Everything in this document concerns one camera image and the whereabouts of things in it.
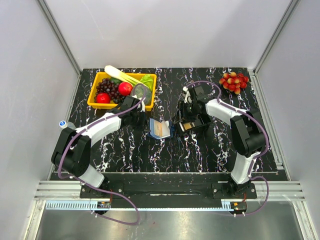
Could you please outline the blue card holder wallet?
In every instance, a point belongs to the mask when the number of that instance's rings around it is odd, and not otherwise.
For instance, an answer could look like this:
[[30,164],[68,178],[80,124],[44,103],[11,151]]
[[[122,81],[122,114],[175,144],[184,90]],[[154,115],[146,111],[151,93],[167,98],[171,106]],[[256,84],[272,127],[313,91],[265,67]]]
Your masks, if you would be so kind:
[[155,139],[169,139],[173,137],[174,126],[171,121],[157,121],[153,118],[149,119],[149,133],[148,136]]

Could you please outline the black card tray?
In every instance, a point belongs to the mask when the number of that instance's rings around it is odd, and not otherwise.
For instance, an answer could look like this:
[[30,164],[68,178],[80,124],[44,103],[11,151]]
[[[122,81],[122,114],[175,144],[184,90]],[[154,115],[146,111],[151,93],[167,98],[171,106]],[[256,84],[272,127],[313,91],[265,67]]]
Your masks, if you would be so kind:
[[209,129],[212,123],[209,116],[205,114],[198,114],[188,119],[179,119],[174,123],[174,128],[179,136],[188,134],[203,134]]

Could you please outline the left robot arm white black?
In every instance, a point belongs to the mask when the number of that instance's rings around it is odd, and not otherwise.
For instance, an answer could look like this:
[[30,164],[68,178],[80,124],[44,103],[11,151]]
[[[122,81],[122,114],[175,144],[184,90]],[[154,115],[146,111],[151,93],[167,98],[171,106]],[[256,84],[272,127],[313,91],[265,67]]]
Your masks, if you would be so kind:
[[51,157],[51,162],[58,167],[58,177],[73,177],[90,185],[96,197],[106,196],[109,186],[104,182],[104,175],[90,164],[91,148],[123,127],[143,126],[145,118],[144,98],[127,96],[122,104],[107,110],[92,123],[78,128],[64,127]]

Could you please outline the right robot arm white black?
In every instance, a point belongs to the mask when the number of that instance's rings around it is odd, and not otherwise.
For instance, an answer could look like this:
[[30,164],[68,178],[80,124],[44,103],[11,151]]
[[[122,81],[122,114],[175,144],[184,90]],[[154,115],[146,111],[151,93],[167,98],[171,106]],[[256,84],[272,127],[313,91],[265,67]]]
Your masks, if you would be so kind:
[[180,136],[204,131],[211,118],[230,126],[236,150],[234,167],[227,183],[222,185],[225,196],[239,198],[250,188],[252,169],[257,158],[269,148],[269,138],[257,110],[243,110],[223,102],[220,96],[208,96],[201,85],[183,88],[184,100],[178,102],[174,127]]

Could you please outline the gold credit card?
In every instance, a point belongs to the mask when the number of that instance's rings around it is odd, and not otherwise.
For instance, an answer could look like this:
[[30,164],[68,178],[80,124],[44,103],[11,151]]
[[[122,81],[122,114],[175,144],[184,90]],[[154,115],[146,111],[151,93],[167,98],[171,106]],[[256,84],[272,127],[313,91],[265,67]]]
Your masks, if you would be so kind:
[[155,121],[154,122],[154,134],[157,137],[167,137],[170,135],[170,130],[169,130],[165,121],[162,121],[162,122]]

